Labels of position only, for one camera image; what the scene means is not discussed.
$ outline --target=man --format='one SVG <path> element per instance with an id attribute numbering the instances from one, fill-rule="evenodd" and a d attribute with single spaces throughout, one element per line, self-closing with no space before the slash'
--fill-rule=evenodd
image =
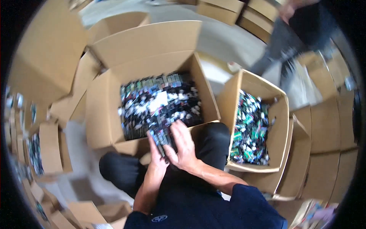
<path id="1" fill-rule="evenodd" d="M 108 153 L 100 160 L 103 177 L 135 198 L 125 229 L 287 228 L 287 221 L 257 188 L 223 171 L 230 143 L 223 123 L 203 125 L 196 145 L 180 120 L 172 124 L 171 131 L 178 152 L 163 146 L 170 165 L 151 136 L 147 171 L 132 157 Z M 230 201 L 218 190 L 231 195 Z"/>
<path id="2" fill-rule="evenodd" d="M 282 63 L 280 88 L 287 91 L 293 60 L 308 51 L 322 50 L 337 23 L 320 0 L 288 0 L 279 9 L 264 55 L 249 69 L 262 74 L 276 62 Z"/>

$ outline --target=jeans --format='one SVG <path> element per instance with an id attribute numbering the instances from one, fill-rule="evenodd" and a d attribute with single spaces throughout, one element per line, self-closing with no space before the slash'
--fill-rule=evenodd
<path id="1" fill-rule="evenodd" d="M 275 63 L 282 64 L 280 88 L 286 91 L 290 84 L 288 70 L 293 69 L 293 60 L 300 54 L 313 48 L 306 46 L 295 32 L 280 18 L 274 22 L 270 42 L 264 55 L 249 69 L 250 72 L 262 76 L 262 74 Z"/>
<path id="2" fill-rule="evenodd" d="M 193 141 L 198 159 L 224 170 L 230 144 L 230 133 L 225 124 L 215 122 L 206 124 Z M 132 198 L 135 198 L 146 174 L 146 168 L 137 158 L 115 152 L 108 152 L 100 159 L 99 170 L 104 179 L 112 182 Z M 169 165 L 159 192 L 175 185 L 186 185 L 203 192 L 217 193 L 217 189 L 206 181 Z"/>

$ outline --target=shirt logo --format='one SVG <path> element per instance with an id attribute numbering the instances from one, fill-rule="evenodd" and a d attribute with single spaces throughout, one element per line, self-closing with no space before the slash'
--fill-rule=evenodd
<path id="1" fill-rule="evenodd" d="M 154 222 L 154 223 L 159 223 L 163 220 L 165 220 L 168 216 L 167 215 L 161 215 L 161 216 L 157 216 L 157 217 L 154 217 L 151 222 Z"/>

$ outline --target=hand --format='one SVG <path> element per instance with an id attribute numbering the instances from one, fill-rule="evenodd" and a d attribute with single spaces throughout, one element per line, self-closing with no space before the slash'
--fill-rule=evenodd
<path id="1" fill-rule="evenodd" d="M 279 9 L 279 17 L 288 24 L 288 20 L 295 14 L 296 7 L 291 3 L 286 3 Z"/>
<path id="2" fill-rule="evenodd" d="M 154 168 L 163 169 L 166 171 L 169 163 L 165 162 L 165 159 L 161 156 L 158 148 L 156 147 L 154 139 L 149 133 L 147 133 L 147 137 L 149 139 L 150 152 L 151 152 L 151 162 L 149 164 L 149 167 L 152 166 Z"/>
<path id="3" fill-rule="evenodd" d="M 176 154 L 169 145 L 163 146 L 170 162 L 179 169 L 188 172 L 194 170 L 199 160 L 196 158 L 194 143 L 187 126 L 181 120 L 178 120 L 172 123 L 170 130 L 172 131 L 178 149 L 178 153 Z"/>

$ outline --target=concrete floor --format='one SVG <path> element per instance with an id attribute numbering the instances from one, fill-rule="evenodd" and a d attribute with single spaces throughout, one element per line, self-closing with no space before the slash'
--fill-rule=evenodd
<path id="1" fill-rule="evenodd" d="M 265 44 L 257 37 L 238 26 L 229 26 L 195 13 L 195 6 L 164 4 L 153 7 L 146 0 L 108 0 L 99 3 L 92 2 L 79 12 L 83 24 L 89 28 L 102 18 L 129 11 L 145 11 L 151 15 L 151 23 L 200 20 L 203 21 L 197 50 L 208 55 L 200 55 L 206 77 L 213 91 L 217 94 L 224 82 L 230 77 L 222 65 L 234 61 L 247 68 L 263 53 Z M 220 64 L 212 61 L 213 56 Z M 279 65 L 264 74 L 264 78 L 275 85 L 279 83 Z M 58 182 L 47 184 L 46 187 L 54 193 L 63 206 L 71 201 L 92 200 L 96 205 L 118 200 L 133 199 L 112 183 L 104 180 L 99 172 L 97 152 L 89 149 L 86 143 L 85 125 L 69 122 L 65 129 L 70 158 L 74 172 L 59 177 Z"/>

